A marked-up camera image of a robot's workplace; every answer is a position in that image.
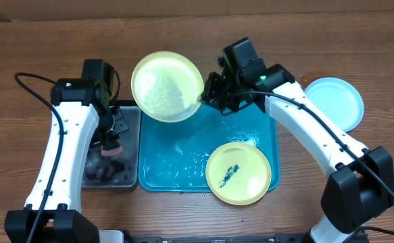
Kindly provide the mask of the pink green scrub sponge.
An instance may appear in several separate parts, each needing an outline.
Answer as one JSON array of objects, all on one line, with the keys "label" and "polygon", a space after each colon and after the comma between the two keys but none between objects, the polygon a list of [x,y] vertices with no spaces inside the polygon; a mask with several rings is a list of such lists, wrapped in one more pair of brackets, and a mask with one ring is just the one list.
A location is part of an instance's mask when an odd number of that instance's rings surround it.
[{"label": "pink green scrub sponge", "polygon": [[120,144],[108,144],[107,146],[101,147],[101,155],[103,157],[111,157],[120,154],[123,151],[123,148]]}]

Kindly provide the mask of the light blue plate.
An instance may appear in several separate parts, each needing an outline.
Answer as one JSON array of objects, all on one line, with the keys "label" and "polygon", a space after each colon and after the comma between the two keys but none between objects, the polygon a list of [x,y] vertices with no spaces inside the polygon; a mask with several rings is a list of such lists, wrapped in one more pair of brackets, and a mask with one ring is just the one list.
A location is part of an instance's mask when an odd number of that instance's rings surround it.
[{"label": "light blue plate", "polygon": [[344,132],[356,128],[364,116],[362,96],[355,87],[340,78],[319,78],[305,89],[305,94]]}]

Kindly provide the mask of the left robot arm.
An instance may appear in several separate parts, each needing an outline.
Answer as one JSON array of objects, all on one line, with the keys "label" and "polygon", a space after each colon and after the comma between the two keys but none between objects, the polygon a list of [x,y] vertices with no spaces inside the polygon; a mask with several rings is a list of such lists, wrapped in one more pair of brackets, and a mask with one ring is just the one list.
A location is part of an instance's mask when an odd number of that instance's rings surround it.
[{"label": "left robot arm", "polygon": [[102,59],[84,61],[80,78],[52,83],[46,100],[21,81],[16,82],[51,110],[51,130],[36,182],[24,208],[8,211],[4,230],[11,242],[128,241],[119,229],[99,229],[81,213],[81,188],[90,146],[101,145],[104,155],[122,151],[114,135],[111,105],[118,98],[120,78]]}]

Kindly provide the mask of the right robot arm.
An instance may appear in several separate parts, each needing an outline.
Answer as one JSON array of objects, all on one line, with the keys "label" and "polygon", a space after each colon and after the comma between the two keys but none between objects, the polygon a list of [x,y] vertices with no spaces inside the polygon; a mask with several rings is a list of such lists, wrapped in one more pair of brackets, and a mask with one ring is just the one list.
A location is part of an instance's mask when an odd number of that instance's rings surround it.
[{"label": "right robot arm", "polygon": [[202,101],[232,112],[240,111],[243,101],[256,104],[296,137],[327,178],[324,216],[304,242],[346,242],[394,205],[390,153],[381,146],[370,150],[336,127],[290,72],[280,64],[266,67],[248,38],[225,47],[218,65],[222,72],[210,73]]}]

